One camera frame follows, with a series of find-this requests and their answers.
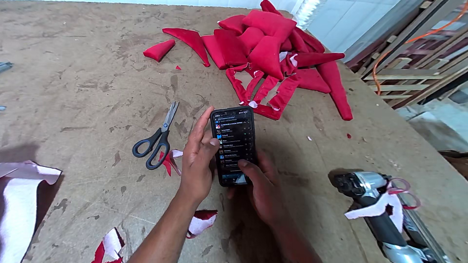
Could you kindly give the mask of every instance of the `black scissor handle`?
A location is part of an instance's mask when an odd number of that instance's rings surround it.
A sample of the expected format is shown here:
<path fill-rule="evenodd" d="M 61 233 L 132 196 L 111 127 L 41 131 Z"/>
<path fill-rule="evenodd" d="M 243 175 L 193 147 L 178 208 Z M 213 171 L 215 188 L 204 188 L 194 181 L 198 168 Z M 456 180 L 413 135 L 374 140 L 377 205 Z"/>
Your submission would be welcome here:
<path fill-rule="evenodd" d="M 137 142 L 132 148 L 133 155 L 138 158 L 145 157 L 150 151 L 152 151 L 153 146 L 156 144 L 156 141 L 158 140 L 159 136 L 161 136 L 161 134 L 161 128 L 159 128 L 151 137 Z M 138 152 L 138 147 L 146 142 L 149 143 L 148 148 L 142 153 Z"/>
<path fill-rule="evenodd" d="M 161 166 L 162 162 L 164 161 L 164 159 L 168 155 L 168 153 L 169 153 L 169 151 L 171 149 L 171 146 L 170 146 L 170 144 L 168 142 L 168 135 L 169 135 L 169 130 L 162 133 L 161 139 L 159 139 L 159 143 L 158 143 L 158 146 L 156 147 L 156 150 L 153 151 L 153 154 L 151 154 L 151 156 L 146 161 L 146 168 L 148 170 L 154 170 L 154 169 L 158 168 L 159 166 Z M 164 152 L 164 156 L 161 158 L 161 160 L 158 161 L 158 163 L 156 165 L 152 165 L 151 162 L 156 157 L 156 155 L 159 153 L 159 150 L 161 149 L 161 146 L 166 147 L 166 150 Z"/>

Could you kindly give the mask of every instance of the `wooden tabletop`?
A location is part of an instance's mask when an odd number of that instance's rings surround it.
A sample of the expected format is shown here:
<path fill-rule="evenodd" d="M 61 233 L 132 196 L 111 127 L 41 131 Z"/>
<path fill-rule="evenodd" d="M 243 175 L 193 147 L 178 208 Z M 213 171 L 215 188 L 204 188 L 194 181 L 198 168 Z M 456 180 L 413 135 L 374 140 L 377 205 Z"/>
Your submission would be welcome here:
<path fill-rule="evenodd" d="M 238 105 L 225 72 L 176 40 L 160 62 L 146 48 L 172 37 L 164 27 L 211 34 L 216 21 L 249 10 L 221 7 L 0 1 L 2 161 L 35 160 L 64 177 L 24 262 L 89 263 L 117 227 L 127 260 L 174 196 L 180 177 L 149 171 L 133 144 L 180 106 L 169 141 L 183 149 L 208 105 Z M 175 70 L 179 65 L 182 70 Z M 272 155 L 295 221 L 324 262 L 385 262 L 362 219 L 343 215 L 351 199 L 328 175 L 336 169 L 405 178 L 419 215 L 453 262 L 468 261 L 467 182 L 361 80 L 340 64 L 354 114 L 343 121 L 329 95 L 297 89 L 278 121 L 255 115 L 257 145 Z M 213 227 L 187 240 L 180 262 L 278 262 L 267 227 L 248 200 L 213 182 L 200 209 Z"/>

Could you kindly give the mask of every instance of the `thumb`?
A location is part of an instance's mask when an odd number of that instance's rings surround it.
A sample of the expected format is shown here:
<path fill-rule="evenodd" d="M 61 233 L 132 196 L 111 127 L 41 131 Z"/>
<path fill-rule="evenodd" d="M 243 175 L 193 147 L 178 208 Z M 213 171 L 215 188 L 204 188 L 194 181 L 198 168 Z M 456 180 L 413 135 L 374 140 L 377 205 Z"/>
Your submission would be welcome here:
<path fill-rule="evenodd" d="M 208 165 L 218 149 L 219 140 L 215 138 L 211 139 L 208 143 L 203 144 L 198 151 L 196 162 Z"/>
<path fill-rule="evenodd" d="M 239 160 L 237 165 L 241 171 L 252 180 L 254 186 L 257 186 L 258 184 L 269 183 L 268 179 L 257 165 L 244 159 Z"/>

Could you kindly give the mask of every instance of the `scissors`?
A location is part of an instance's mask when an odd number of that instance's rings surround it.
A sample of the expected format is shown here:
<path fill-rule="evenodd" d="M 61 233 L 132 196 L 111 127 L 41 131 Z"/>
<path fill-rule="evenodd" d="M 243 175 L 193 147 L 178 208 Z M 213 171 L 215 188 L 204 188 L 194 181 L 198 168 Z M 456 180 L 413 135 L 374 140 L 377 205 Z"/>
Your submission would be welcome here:
<path fill-rule="evenodd" d="M 171 146 L 168 142 L 168 135 L 169 135 L 169 126 L 171 125 L 172 119 L 174 119 L 174 115 L 176 114 L 177 107 L 179 107 L 179 102 L 172 102 L 171 107 L 169 108 L 168 114 L 166 115 L 166 119 L 164 119 L 164 123 L 162 124 L 162 127 L 160 127 L 151 137 L 147 139 L 143 139 L 139 142 L 137 142 L 132 149 L 132 153 L 135 157 L 141 158 L 145 157 L 148 155 L 150 151 L 153 150 L 153 146 L 156 144 L 156 142 L 159 139 L 158 146 L 156 147 L 156 150 L 151 154 L 149 159 L 146 161 L 146 168 L 149 170 L 154 170 L 161 166 L 162 162 L 166 158 L 167 154 L 169 153 Z M 144 143 L 149 143 L 148 148 L 140 153 L 138 151 L 138 147 L 140 147 Z M 164 152 L 164 156 L 159 160 L 159 162 L 156 165 L 152 165 L 151 162 L 153 159 L 156 157 L 156 154 L 158 154 L 159 149 L 161 149 L 161 146 L 164 146 L 166 148 Z"/>

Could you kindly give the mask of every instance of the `hand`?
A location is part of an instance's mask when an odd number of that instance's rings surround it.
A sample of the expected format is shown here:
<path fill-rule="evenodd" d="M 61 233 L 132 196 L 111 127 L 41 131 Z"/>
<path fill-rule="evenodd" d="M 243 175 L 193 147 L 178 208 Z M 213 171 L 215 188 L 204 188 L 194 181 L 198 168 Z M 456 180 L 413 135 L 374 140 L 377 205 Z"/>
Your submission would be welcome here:
<path fill-rule="evenodd" d="M 265 152 L 257 151 L 258 166 L 239 160 L 238 165 L 253 184 L 249 189 L 250 201 L 258 216 L 270 227 L 276 227 L 290 218 L 281 194 L 278 170 Z"/>
<path fill-rule="evenodd" d="M 204 134 L 213 110 L 213 106 L 209 107 L 198 119 L 183 150 L 178 193 L 198 203 L 210 193 L 213 177 L 208 164 L 219 149 L 219 140 L 212 137 L 211 131 Z"/>

